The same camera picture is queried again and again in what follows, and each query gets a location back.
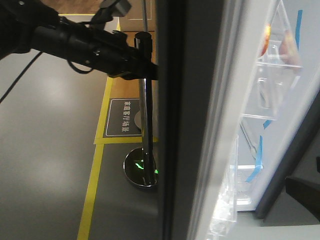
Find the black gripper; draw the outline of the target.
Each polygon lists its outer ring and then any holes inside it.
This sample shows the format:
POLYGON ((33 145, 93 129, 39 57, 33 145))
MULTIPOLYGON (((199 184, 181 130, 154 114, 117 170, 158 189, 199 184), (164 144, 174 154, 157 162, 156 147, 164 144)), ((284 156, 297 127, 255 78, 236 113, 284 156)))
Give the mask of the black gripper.
POLYGON ((67 63, 77 73, 88 74, 98 70, 112 78, 140 79, 148 66, 151 79, 158 79, 158 66, 136 47, 129 46, 127 34, 112 33, 80 23, 67 25, 67 63))

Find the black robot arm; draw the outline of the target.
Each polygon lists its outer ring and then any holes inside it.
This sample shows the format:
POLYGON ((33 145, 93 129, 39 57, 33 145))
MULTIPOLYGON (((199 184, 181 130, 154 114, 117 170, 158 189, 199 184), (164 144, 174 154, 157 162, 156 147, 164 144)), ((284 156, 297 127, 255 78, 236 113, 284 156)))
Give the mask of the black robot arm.
POLYGON ((40 0, 0 2, 0 57, 34 49, 65 59, 80 74, 98 70, 112 78, 157 80, 158 67, 121 31, 105 24, 131 9, 127 0, 104 0, 89 21, 74 22, 40 0))

